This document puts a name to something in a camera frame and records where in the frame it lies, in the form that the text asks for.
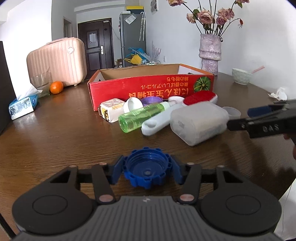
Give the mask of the person's right hand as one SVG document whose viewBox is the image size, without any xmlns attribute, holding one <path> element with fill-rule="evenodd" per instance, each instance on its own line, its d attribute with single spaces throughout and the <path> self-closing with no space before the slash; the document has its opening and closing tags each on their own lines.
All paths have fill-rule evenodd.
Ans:
<svg viewBox="0 0 296 241">
<path fill-rule="evenodd" d="M 296 160 L 296 136 L 295 135 L 290 135 L 290 134 L 284 134 L 283 135 L 285 140 L 292 140 L 294 146 L 293 146 L 293 151 L 292 151 L 292 155 L 293 158 Z"/>
</svg>

